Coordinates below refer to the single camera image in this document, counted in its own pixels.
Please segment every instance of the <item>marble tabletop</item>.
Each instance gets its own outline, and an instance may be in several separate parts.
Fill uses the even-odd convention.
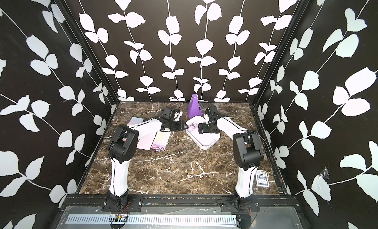
[[[179,103],[169,103],[178,108]],[[208,104],[203,103],[203,112]],[[216,103],[219,113],[234,122],[257,131],[248,103]],[[166,103],[121,102],[106,131],[104,141],[90,166],[80,194],[106,194],[111,182],[111,161],[107,146],[116,127],[127,124],[131,117],[148,120],[162,113]],[[181,119],[187,116],[188,103],[181,104]],[[264,153],[260,170],[266,170],[270,187],[257,187],[254,194],[278,195],[272,167]],[[208,150],[202,150],[185,131],[171,132],[166,150],[157,152],[137,149],[129,167],[127,183],[130,194],[232,194],[237,182],[238,167],[233,158],[233,142],[221,132],[220,139]]]

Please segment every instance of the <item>black wallpaper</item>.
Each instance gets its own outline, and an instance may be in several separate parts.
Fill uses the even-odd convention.
[[[59,12],[0,0],[0,228],[48,227],[115,109]]]
[[[314,229],[378,223],[377,3],[311,0],[258,102],[287,190]]]
[[[190,100],[195,91],[202,100],[251,101],[261,82],[259,77],[265,74],[298,3],[298,0],[65,1],[119,99],[139,102]]]

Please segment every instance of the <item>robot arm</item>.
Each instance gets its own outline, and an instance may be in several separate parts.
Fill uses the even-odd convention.
[[[234,159],[239,167],[238,181],[235,186],[240,198],[246,198],[253,194],[253,181],[256,170],[264,156],[262,153],[259,136],[239,126],[225,114],[219,114],[215,105],[206,109],[205,119],[208,123],[198,124],[198,132],[220,133],[225,132],[234,143]]]

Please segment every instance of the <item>purple object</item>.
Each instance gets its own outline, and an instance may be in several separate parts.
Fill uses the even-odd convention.
[[[192,98],[190,99],[188,106],[188,116],[189,118],[193,118],[195,116],[202,116],[202,108],[201,105],[198,103],[197,94],[193,94]]]

